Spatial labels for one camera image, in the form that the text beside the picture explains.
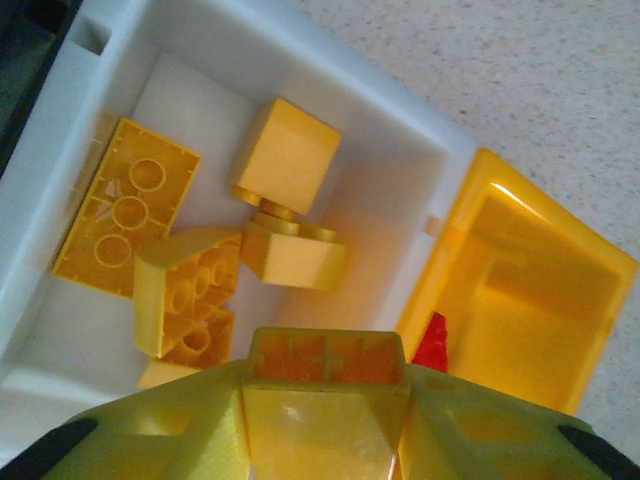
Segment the yellow plastic container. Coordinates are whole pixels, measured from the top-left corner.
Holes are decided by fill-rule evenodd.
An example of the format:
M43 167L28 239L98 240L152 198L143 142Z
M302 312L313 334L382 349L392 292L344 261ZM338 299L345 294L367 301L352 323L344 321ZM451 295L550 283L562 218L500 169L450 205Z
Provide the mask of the yellow plastic container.
M283 98L264 106L234 163L236 197L279 217L306 215L340 145L340 132Z
M439 312L451 374L574 413L637 268L480 150L397 331L412 358Z
M235 291L239 253L240 232L215 227L145 244L136 255L133 292L138 348L194 368L205 359L207 367L225 361L233 315L220 306Z
M120 120L53 274L131 298L135 252L169 232L199 163L199 154Z
M244 227L240 258L265 283L335 290L347 261L336 232L258 213Z
M261 328L243 384L260 480L386 479L410 388L395 333Z

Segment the yellow plastic toy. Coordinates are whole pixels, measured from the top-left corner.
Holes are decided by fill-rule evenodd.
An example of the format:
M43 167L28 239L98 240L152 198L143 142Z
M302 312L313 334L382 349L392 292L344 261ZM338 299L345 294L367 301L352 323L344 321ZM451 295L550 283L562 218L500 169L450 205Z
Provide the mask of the yellow plastic toy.
M265 283L334 290L347 261L335 239L333 230L257 213L244 227L240 258Z
M97 428L46 479L243 479L250 457L233 362L89 410Z
M138 387L155 387L229 361L235 315L220 308L210 312L164 357L151 359Z
M480 150L397 331L413 358L439 312L449 373L574 413L637 268Z
M246 480L253 465L258 480L582 480L609 478L603 459L625 478L638 471L619 452L583 456L562 433L590 435L581 420L405 365L399 338L384 332L259 330L248 361L68 425L81 422L85 433L56 443L66 451L43 478Z
M120 120L121 118L117 113L109 110L102 110L98 115L91 143L82 162L82 170L78 173L69 195L66 208L68 213L75 214L77 205L84 200L89 185L95 176L96 165L100 165L107 153L109 142Z
M257 477L387 478L409 402L404 365L394 333L258 329L243 386Z
M120 120L53 274L131 298L133 256L167 234L199 162L197 153Z
M282 98L254 120L231 173L233 194L291 220L307 214L341 134Z
M183 366L195 366L203 355L226 359L233 315L220 306L236 289L239 252L240 232L224 228L196 228L143 245L133 292L138 348L153 357L170 354L165 360Z

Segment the compartment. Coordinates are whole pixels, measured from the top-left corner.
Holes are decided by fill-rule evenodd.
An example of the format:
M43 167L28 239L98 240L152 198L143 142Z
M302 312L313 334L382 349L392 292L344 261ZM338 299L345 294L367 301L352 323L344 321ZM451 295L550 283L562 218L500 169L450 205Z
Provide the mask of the compartment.
M250 355L253 378L280 382L403 385L404 356L399 338L382 332L264 329Z
M37 182L13 193L23 215L3 245L11 267L0 297L4 458L71 413L134 392L147 363L133 345L130 301L46 273L114 118L202 155L175 231L240 228L254 214L231 195L228 176L259 106L281 96L343 134L307 217L347 246L343 284L336 292L265 285L241 266L226 307L236 315L231 358L246 357L261 325L393 329L433 244L427 220L446 216L475 150L449 120L284 2L87 0L78 18L109 32L108 41L87 60L77 113L53 132L55 148L34 144L25 165L37 166ZM162 183L156 167L130 172L145 196ZM30 178L19 173L5 175ZM128 261L120 251L107 260Z
M575 414L636 270L480 150L398 327L405 353L438 312L449 373Z

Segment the white plastic bin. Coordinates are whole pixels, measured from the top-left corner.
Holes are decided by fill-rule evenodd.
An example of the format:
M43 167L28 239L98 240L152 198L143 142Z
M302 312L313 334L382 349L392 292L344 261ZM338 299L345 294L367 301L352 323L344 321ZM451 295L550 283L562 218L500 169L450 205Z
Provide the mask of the white plastic bin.
M96 404L136 391L147 358L127 300L48 270L99 159L101 115L203 155L175 229L240 227L227 174L257 106L282 96L344 134L310 215L350 253L335 293L264 285L229 304L232 356L279 324L393 329L476 145L420 98L279 0L85 0L0 181L0 461Z

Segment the yellow cube block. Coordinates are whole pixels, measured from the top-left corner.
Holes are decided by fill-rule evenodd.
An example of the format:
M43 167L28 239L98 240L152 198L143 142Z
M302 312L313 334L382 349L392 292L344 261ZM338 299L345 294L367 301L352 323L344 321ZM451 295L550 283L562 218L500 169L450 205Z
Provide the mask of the yellow cube block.
M335 237L333 230L258 213L245 225L240 258L265 283L332 290L347 260Z
M308 213L340 139L278 98L258 112L238 154L230 178L234 195L254 206L265 199L267 210L283 218Z
M169 232L199 163L199 154L122 119L53 274L131 298L135 252Z
M186 366L205 354L228 355L229 347L216 343L230 341L233 315L219 307L236 288L240 238L236 230L197 228L140 248L133 293L140 350L163 357L177 348L175 358ZM210 354L213 345L222 352Z
M410 387L386 332L261 328L243 383L260 480L387 479Z

